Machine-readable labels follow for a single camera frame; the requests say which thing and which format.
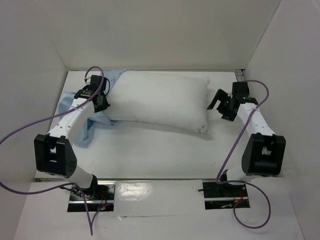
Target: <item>red wire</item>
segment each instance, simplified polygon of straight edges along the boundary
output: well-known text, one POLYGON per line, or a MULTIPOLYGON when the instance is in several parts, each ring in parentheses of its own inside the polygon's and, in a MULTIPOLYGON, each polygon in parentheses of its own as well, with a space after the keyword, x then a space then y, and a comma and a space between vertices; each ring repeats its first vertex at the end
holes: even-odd
POLYGON ((100 208, 100 207, 102 207, 102 203, 103 203, 103 201, 104 201, 104 196, 102 195, 101 192, 99 192, 99 194, 101 195, 101 203, 100 203, 100 205, 99 205, 99 208, 100 208))
POLYGON ((240 194, 240 196, 241 196, 241 199, 240 199, 240 200, 244 199, 243 194, 242 194, 240 191, 238 191, 238 193, 239 193, 239 194, 240 194))

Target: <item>cable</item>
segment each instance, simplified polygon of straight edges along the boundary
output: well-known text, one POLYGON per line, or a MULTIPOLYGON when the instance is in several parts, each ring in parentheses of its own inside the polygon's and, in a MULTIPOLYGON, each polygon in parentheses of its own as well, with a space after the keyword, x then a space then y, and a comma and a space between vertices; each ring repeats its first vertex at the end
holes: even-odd
POLYGON ((108 78, 106 79, 106 81, 108 82, 108 91, 106 92, 105 96, 107 96, 110 92, 110 81, 108 78))
POLYGON ((96 213, 93 215, 93 218, 92 218, 92 221, 91 221, 85 193, 84 193, 84 191, 81 189, 81 187, 79 187, 77 184, 76 184, 75 186, 79 189, 79 191, 80 191, 80 193, 81 193, 81 196, 82 196, 82 198, 83 198, 84 208, 85 208, 85 212, 86 212, 86 217, 88 218, 89 227, 90 227, 90 233, 91 233, 91 236, 92 236, 92 235, 94 234, 94 232, 93 232, 93 224, 94 224, 94 220, 95 220, 96 216, 97 216, 98 213, 101 211, 101 209, 105 208, 106 206, 108 206, 108 205, 110 205, 110 204, 112 204, 112 203, 108 203, 108 204, 103 205, 102 207, 99 207, 99 208, 97 209, 96 213))
MULTIPOLYGON (((68 111, 65 111, 65 112, 62 112, 62 113, 59 113, 59 114, 56 114, 56 115, 53 115, 53 116, 48 116, 46 118, 43 118, 43 119, 40 119, 40 120, 36 120, 36 121, 33 121, 31 123, 28 123, 24 126, 21 126, 19 128, 17 128, 16 130, 8 133, 6 136, 4 136, 1 140, 0 140, 0 145, 5 141, 7 140, 9 137, 11 137, 12 135, 20 132, 21 130, 23 129, 26 129, 32 125, 35 125, 35 124, 38 124, 38 123, 42 123, 44 121, 47 121, 47 120, 51 120, 51 119, 54 119, 54 118, 57 118, 57 117, 60 117, 60 116, 63 116, 63 115, 66 115, 66 114, 69 114, 69 113, 72 113, 73 111, 75 111, 76 109, 79 109, 81 107, 83 107, 85 104, 87 104, 88 102, 90 102, 101 90, 102 86, 103 86, 103 83, 104 83, 104 79, 105 79, 105 74, 104 74, 104 71, 98 67, 98 66, 92 66, 90 67, 85 75, 84 75, 84 78, 86 79, 87 78, 87 75, 88 73, 92 70, 92 69, 99 69, 100 72, 101 72, 101 82, 100 82, 100 85, 99 87, 97 88, 97 90, 93 93, 93 95, 91 97, 89 97, 86 101, 84 101, 83 103, 81 103, 79 106, 76 106, 75 108, 72 108, 72 109, 69 109, 68 111)), ((6 185, 4 185, 1 181, 0 181, 0 187, 4 188, 5 190, 11 192, 11 193, 14 193, 14 194, 20 194, 20 195, 35 195, 35 194, 42 194, 42 193, 45 193, 45 192, 49 192, 51 190, 54 190, 54 189, 58 189, 58 188, 63 188, 65 186, 70 186, 70 185, 73 185, 74 183, 65 183, 65 184, 61 184, 61 185, 58 185, 58 186, 54 186, 54 187, 51 187, 51 188, 48 188, 48 189, 44 189, 44 190, 41 190, 41 191, 33 191, 33 192, 24 192, 24 191, 17 191, 17 190, 14 190, 6 185)), ((92 223, 91 223, 91 220, 90 220, 90 216, 89 216, 89 210, 88 210, 88 205, 87 205, 87 201, 86 201, 86 196, 84 194, 84 192, 82 191, 82 189, 76 185, 77 188, 80 190, 81 192, 81 195, 83 197, 83 201, 84 201, 84 207, 85 207, 85 211, 86 211, 86 214, 87 214, 87 217, 88 217, 88 221, 89 221, 89 226, 90 226, 90 232, 91 232, 91 235, 93 235, 93 229, 92 229, 92 223)))
POLYGON ((226 165, 227 165, 227 163, 228 163, 228 161, 229 161, 232 153, 233 153, 234 150, 236 149, 236 146, 238 145, 241 137, 242 137, 243 134, 245 133, 245 131, 246 131, 248 125, 249 125, 249 122, 250 122, 253 114, 254 114, 255 111, 256 111, 262 104, 264 104, 265 101, 269 98, 269 94, 270 94, 270 93, 269 93, 269 89, 268 89, 267 85, 265 85, 263 82, 258 81, 258 80, 246 80, 245 82, 253 82, 253 83, 259 83, 259 84, 263 85, 264 88, 265 88, 265 90, 266 90, 266 96, 265 96, 265 98, 255 107, 255 109, 253 109, 252 112, 250 113, 250 115, 249 115, 246 123, 244 124, 241 132, 239 133, 239 136, 236 138, 236 140, 235 140, 235 142, 234 142, 231 150, 229 151, 228 155, 226 156, 226 158, 225 158, 225 160, 224 160, 224 162, 223 162, 223 164, 222 164, 222 166, 221 166, 221 168, 220 168, 220 170, 219 170, 219 172, 218 172, 218 175, 216 176, 215 182, 216 182, 217 184, 230 184, 230 183, 247 184, 247 185, 249 185, 249 186, 252 186, 252 187, 258 189, 258 190, 264 195, 264 197, 265 197, 265 199, 266 199, 266 201, 267 201, 267 204, 268 204, 268 217, 266 218, 265 222, 264 222, 263 224, 259 225, 259 226, 249 226, 249 225, 246 225, 246 224, 244 224, 244 223, 238 218, 238 216, 237 216, 237 214, 236 214, 236 207, 237 207, 237 205, 238 205, 239 203, 241 203, 241 201, 238 201, 238 202, 233 206, 233 215, 234 215, 235 219, 236 219, 242 226, 244 226, 244 227, 246 227, 246 228, 248 228, 248 229, 260 229, 260 228, 263 228, 265 225, 267 225, 267 223, 269 222, 270 217, 271 217, 271 204, 270 204, 270 200, 269 200, 268 196, 265 194, 265 192, 262 191, 258 186, 254 185, 254 184, 252 184, 252 183, 250 183, 250 182, 246 182, 246 181, 241 181, 241 180, 220 181, 220 176, 221 176, 221 174, 223 173, 223 171, 224 171, 224 169, 225 169, 225 167, 226 167, 226 165))

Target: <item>white enclosure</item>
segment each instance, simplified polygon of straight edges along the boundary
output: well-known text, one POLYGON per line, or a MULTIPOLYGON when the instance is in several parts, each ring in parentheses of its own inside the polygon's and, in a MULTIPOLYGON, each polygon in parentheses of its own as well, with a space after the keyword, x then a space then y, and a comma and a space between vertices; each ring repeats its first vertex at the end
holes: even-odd
MULTIPOLYGON (((210 98, 217 88, 230 90, 236 69, 244 69, 245 79, 260 80, 270 89, 261 112, 268 125, 285 136, 286 150, 280 177, 256 179, 270 195, 275 209, 266 229, 242 228, 231 211, 148 219, 128 217, 126 221, 100 215, 94 223, 97 233, 93 239, 108 238, 106 225, 112 228, 110 239, 150 239, 149 233, 155 234, 155 239, 319 238, 320 209, 316 203, 320 198, 320 0, 3 0, 0 19, 1 138, 24 124, 52 115, 62 90, 76 91, 82 84, 76 83, 83 75, 80 71, 91 66, 210 75, 210 98)), ((265 91, 255 84, 250 84, 250 91, 258 101, 265 96, 265 91)), ((97 142, 108 141, 112 159, 118 158, 122 165, 94 165, 92 171, 103 178, 214 178, 217 169, 211 177, 211 158, 200 160, 197 166, 191 159, 205 152, 220 161, 242 124, 239 119, 234 124, 225 122, 217 112, 209 113, 208 118, 215 133, 210 140, 176 129, 133 123, 119 126, 110 135, 108 128, 98 126, 88 149, 74 149, 82 156, 79 162, 89 169, 105 160, 97 152, 108 147, 97 142), (123 165, 125 159, 121 162, 123 155, 114 150, 117 145, 113 139, 131 147, 126 152, 132 156, 130 164, 123 165), (137 140, 149 144, 149 151, 140 155, 141 149, 132 145, 137 140), (183 154, 159 150, 159 146, 170 148, 175 142, 183 154), (193 150, 188 144, 195 144, 196 148, 193 150), (84 161, 92 153, 96 153, 96 161, 84 161), (152 154, 156 156, 150 161, 153 165, 138 168, 137 164, 152 154), (162 159, 167 159, 168 171, 159 167, 157 161, 162 159), (177 166, 181 166, 180 171, 176 171, 177 166)), ((35 177, 48 178, 36 172, 33 140, 37 134, 45 134, 50 125, 34 125, 1 145, 1 182, 20 191, 55 185, 34 182, 35 177)), ((247 139, 245 136, 232 156, 232 167, 241 157, 247 139)), ((239 214, 253 219, 253 224, 260 223, 267 214, 265 200, 252 188, 248 192, 255 212, 240 209, 239 214)), ((90 237, 84 230, 88 225, 85 214, 67 214, 64 202, 68 195, 64 191, 26 198, 0 188, 0 195, 0 239, 55 239, 56 233, 61 239, 90 237)), ((181 209, 188 209, 187 203, 181 209)))

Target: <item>white table surface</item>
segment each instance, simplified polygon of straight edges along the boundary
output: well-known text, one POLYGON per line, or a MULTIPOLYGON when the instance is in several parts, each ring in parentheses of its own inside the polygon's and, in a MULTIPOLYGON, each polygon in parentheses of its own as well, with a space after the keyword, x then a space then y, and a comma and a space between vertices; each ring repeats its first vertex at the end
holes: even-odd
MULTIPOLYGON (((283 178, 257 178, 252 183, 265 191, 272 208, 270 222, 257 230, 239 225, 232 209, 204 210, 203 192, 197 191, 200 180, 166 180, 131 182, 131 186, 128 182, 117 182, 114 212, 99 213, 93 224, 93 237, 85 212, 67 212, 67 191, 56 189, 29 195, 14 239, 302 240, 283 178), (123 184, 127 192, 121 191, 123 184), (143 191, 146 186, 149 193, 143 191)), ((29 191, 55 185, 56 182, 34 182, 29 191)), ((267 202, 255 188, 249 186, 247 191, 251 208, 236 211, 244 223, 257 226, 267 218, 267 202)))
MULTIPOLYGON (((230 92, 236 81, 234 72, 169 73, 209 77, 208 104, 218 89, 230 92)), ((76 92, 82 88, 84 74, 69 71, 62 91, 76 92)), ((73 150, 78 165, 99 179, 211 179, 216 177, 244 124, 239 118, 234 122, 221 119, 215 109, 208 111, 208 119, 211 131, 208 135, 144 122, 122 122, 117 127, 97 124, 89 146, 73 145, 73 150)), ((240 164, 247 142, 245 134, 228 168, 240 164)), ((35 177, 52 178, 42 172, 36 172, 35 177)))

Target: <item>metal base plate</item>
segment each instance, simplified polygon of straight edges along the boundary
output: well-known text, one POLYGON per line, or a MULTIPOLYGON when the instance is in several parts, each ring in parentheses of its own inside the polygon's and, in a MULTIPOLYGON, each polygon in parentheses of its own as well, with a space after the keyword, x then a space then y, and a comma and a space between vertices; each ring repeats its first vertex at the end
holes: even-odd
POLYGON ((216 181, 202 183, 204 206, 209 209, 250 208, 246 185, 217 184, 216 181))
MULTIPOLYGON (((86 203, 89 209, 89 212, 97 212, 98 208, 107 205, 105 208, 101 209, 100 212, 113 212, 114 210, 114 199, 115 199, 115 183, 114 182, 103 182, 99 185, 104 185, 108 187, 108 190, 105 192, 104 196, 98 195, 95 197, 88 197, 86 203)), ((73 192, 70 193, 68 212, 85 212, 85 202, 79 194, 73 192)))

